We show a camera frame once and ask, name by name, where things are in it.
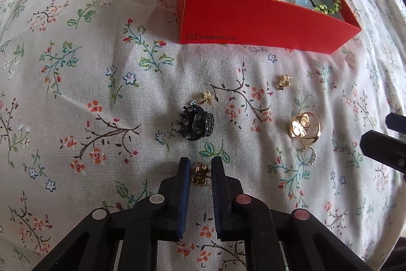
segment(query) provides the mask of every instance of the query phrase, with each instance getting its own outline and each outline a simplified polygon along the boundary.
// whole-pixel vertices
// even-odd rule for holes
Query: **round metal rivet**
[[[107,216],[107,211],[104,209],[97,209],[92,213],[94,219],[103,219]]]
[[[298,220],[308,220],[310,218],[310,213],[305,209],[298,209],[294,213]]]
[[[159,204],[165,201],[165,197],[162,194],[151,195],[149,201],[154,204]]]
[[[235,200],[239,204],[249,204],[251,202],[251,196],[249,196],[248,194],[240,194],[240,195],[237,195]]]

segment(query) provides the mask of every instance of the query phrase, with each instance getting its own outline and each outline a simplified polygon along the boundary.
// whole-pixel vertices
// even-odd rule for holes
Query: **brown fabric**
[[[406,271],[406,238],[399,238],[381,271]]]

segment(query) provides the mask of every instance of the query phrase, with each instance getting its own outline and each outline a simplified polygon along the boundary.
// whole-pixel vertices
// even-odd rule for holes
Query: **floral print fabric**
[[[347,2],[363,31],[327,56],[179,45],[176,0],[0,0],[0,270],[31,270],[92,209],[157,192],[184,156],[221,156],[246,193],[308,209],[378,270],[406,184],[359,141],[398,137],[384,119],[405,110],[406,24],[393,0]],[[281,74],[294,77],[283,91]],[[205,91],[214,133],[186,141],[179,113]],[[312,166],[287,133],[303,111],[322,125]],[[216,240],[213,217],[210,187],[192,187],[184,238],[159,244],[158,270],[245,270],[244,244]]]

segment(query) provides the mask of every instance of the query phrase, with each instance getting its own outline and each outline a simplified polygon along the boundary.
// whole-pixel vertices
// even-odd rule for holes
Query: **ring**
[[[303,146],[309,147],[321,135],[320,121],[309,111],[300,113],[291,119],[289,133],[292,138],[299,139]]]
[[[307,162],[307,161],[305,160],[305,150],[308,149],[308,148],[311,148],[311,150],[313,151],[313,152],[312,152],[312,158],[310,159],[310,162]],[[316,160],[317,160],[316,151],[314,150],[314,148],[313,148],[312,146],[306,146],[306,147],[302,150],[302,158],[303,158],[303,162],[304,162],[306,165],[308,165],[308,166],[314,165],[315,162],[316,162]]]

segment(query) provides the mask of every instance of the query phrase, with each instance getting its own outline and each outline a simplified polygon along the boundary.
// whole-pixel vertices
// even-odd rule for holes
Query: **blue flower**
[[[48,179],[48,182],[45,184],[45,188],[46,188],[47,190],[49,190],[50,192],[52,192],[53,190],[56,190],[55,182],[53,182],[52,180]]]
[[[345,177],[345,176],[341,176],[338,181],[341,183],[341,185],[347,185],[347,181],[346,181],[346,177]]]
[[[125,82],[126,85],[134,85],[134,86],[138,86],[137,83],[135,83],[135,81],[137,80],[135,78],[135,74],[131,74],[130,72],[127,73],[127,75],[123,76],[123,80]]]
[[[165,144],[164,137],[165,137],[165,132],[158,131],[158,133],[155,134],[155,140],[157,140],[161,145]]]
[[[106,68],[106,76],[113,77],[117,71],[117,67],[111,65],[109,68]]]
[[[278,61],[278,60],[277,60],[277,55],[276,55],[276,54],[272,54],[272,53],[269,53],[268,59],[269,59],[272,63],[275,63],[276,61]]]
[[[28,169],[28,173],[30,174],[30,177],[31,177],[31,178],[34,178],[34,179],[35,179],[35,177],[38,176],[38,174],[37,174],[36,171],[35,171],[35,168],[30,168],[30,169]]]

